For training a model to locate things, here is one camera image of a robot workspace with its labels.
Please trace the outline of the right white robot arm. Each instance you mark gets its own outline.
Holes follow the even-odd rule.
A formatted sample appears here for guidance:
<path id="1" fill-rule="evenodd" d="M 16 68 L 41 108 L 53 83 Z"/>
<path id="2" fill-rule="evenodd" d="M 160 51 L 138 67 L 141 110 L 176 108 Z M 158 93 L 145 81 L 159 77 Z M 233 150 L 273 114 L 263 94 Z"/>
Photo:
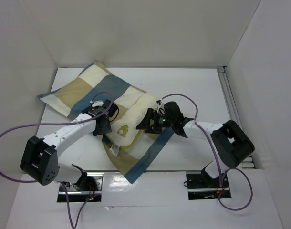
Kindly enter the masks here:
<path id="1" fill-rule="evenodd" d="M 171 128 L 175 134 L 184 138 L 208 140 L 214 149 L 214 160 L 205 166 L 196 183 L 206 187 L 219 185 L 219 178 L 229 169 L 235 169 L 251 153 L 255 146 L 239 125 L 228 120 L 223 124 L 195 122 L 185 117 L 179 109 L 165 108 L 162 112 L 149 108 L 145 117 L 137 125 L 137 130 L 148 134 L 162 134 L 164 128 Z"/>

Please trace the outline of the blue beige patchwork pillowcase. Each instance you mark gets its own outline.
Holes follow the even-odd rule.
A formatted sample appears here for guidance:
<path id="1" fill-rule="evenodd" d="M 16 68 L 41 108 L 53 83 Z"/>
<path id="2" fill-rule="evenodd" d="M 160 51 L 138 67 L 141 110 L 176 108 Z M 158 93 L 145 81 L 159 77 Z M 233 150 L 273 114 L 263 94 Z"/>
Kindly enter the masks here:
<path id="1" fill-rule="evenodd" d="M 113 75 L 101 63 L 95 62 L 85 67 L 74 80 L 65 86 L 55 91 L 40 94 L 38 98 L 57 112 L 73 120 L 89 106 L 92 99 L 97 101 L 114 99 L 116 101 L 129 87 L 147 92 Z M 147 170 L 174 134 L 170 128 L 163 129 L 161 135 L 139 131 L 140 134 L 134 144 L 127 149 L 119 148 L 116 155 L 112 152 L 113 142 L 107 135 L 99 137 L 110 161 L 131 184 Z"/>

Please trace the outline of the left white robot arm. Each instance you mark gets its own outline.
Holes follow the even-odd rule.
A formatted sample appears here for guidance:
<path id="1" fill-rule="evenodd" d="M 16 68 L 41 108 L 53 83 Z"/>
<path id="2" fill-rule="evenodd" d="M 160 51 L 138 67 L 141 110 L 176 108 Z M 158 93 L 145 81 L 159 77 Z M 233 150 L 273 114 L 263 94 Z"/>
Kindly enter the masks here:
<path id="1" fill-rule="evenodd" d="M 76 190 L 82 190 L 90 182 L 87 172 L 74 164 L 62 164 L 58 158 L 73 143 L 92 133 L 102 135 L 111 132 L 109 118 L 116 109 L 105 114 L 104 106 L 85 108 L 69 125 L 43 138 L 31 137 L 26 144 L 20 168 L 43 186 L 51 182 L 68 182 Z"/>

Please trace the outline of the cream pillow with yellow edge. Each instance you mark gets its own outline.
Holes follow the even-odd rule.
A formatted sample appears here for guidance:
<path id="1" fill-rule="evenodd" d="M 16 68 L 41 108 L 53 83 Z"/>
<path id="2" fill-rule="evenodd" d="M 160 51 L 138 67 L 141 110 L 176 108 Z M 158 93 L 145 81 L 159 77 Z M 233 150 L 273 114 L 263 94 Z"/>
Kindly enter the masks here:
<path id="1" fill-rule="evenodd" d="M 107 137 L 113 142 L 112 152 L 116 155 L 119 148 L 127 149 L 136 141 L 140 131 L 137 125 L 144 119 L 148 108 L 157 108 L 159 99 L 150 92 L 141 92 L 129 87 L 123 95 L 116 99 L 115 104 L 119 108 L 118 117 L 112 121 L 112 131 Z"/>

